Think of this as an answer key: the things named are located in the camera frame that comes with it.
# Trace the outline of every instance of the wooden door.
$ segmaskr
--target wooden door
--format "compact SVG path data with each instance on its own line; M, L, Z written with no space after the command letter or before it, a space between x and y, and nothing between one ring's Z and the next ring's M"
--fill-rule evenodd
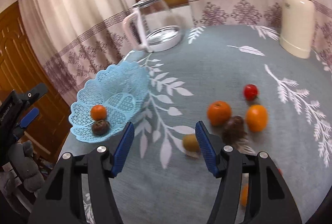
M70 108L49 82L26 36L18 3L0 14L0 90L2 101L11 90L23 93L43 82L49 92L33 107L39 116L27 128L28 139L42 157L57 161L70 131Z

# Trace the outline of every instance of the blue gripper pad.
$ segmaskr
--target blue gripper pad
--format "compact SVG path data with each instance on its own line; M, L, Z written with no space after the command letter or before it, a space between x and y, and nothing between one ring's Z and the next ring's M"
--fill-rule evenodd
M125 133L122 136L122 139L113 155L114 162L111 173L114 175L114 177L116 177L117 174L122 171L122 168L129 153L129 149L132 146L132 142L135 136L135 128L132 123L130 123L127 129L125 129L124 131Z
M27 115L23 117L20 122L21 128L26 128L37 116L39 115L39 109L33 108Z
M196 139L200 145L200 151L204 157L207 169L213 174L214 177L216 177L219 172L216 164L216 153L207 136L210 134L202 121L196 123L195 134Z

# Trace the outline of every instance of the glass pitcher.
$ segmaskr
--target glass pitcher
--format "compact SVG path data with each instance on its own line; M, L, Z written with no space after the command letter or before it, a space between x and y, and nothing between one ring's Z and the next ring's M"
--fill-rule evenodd
M183 36L178 18L172 13L164 0L141 0L133 6L133 13L123 22L124 32L136 50L156 52L177 45ZM139 37L138 43L130 29L135 19Z

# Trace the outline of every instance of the blurred fruit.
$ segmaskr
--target blurred fruit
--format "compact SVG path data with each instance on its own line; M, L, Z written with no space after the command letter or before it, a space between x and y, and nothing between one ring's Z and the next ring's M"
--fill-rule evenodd
M200 146L195 134L185 135L182 139L183 147L189 152L199 152Z
M262 105L251 106L246 114L246 123L251 132L260 132L268 124L268 112Z
M213 126L227 122L232 115L232 109L224 101L216 101L207 109L207 117Z
M95 121L104 120L107 117L107 111L103 105L95 105L92 107L90 115Z
M258 96L257 86L253 84L247 84L243 89L243 94L246 100L254 100Z
M99 120L92 125L92 132L97 136L101 136L107 133L110 128L110 123L106 120Z
M232 145L239 139L244 138L247 133L244 130L244 120L241 116L233 116L225 124L221 133L222 141L227 145Z
M248 198L248 184L245 184L241 190L241 195L240 195L240 203L243 207L247 206L247 198Z

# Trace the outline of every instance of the table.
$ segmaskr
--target table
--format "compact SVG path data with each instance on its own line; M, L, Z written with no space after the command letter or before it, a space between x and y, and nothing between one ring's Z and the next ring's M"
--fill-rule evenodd
M314 51L300 59L279 45L273 29L222 25L188 31L170 50L135 51L125 60L144 65L151 84L133 120L136 137L126 164L111 180L124 223L207 222L220 179L207 171L202 156L184 153L181 139L194 133L198 120L219 134L206 117L206 107L216 100L227 101L233 115L244 117L248 104L242 89L250 83L260 90L257 103L267 108L269 123L261 133L249 133L239 149L269 153L303 223L316 211L332 184L332 71ZM60 155L85 154L97 146L69 134ZM86 177L83 193L93 223ZM240 207L237 223L243 215Z

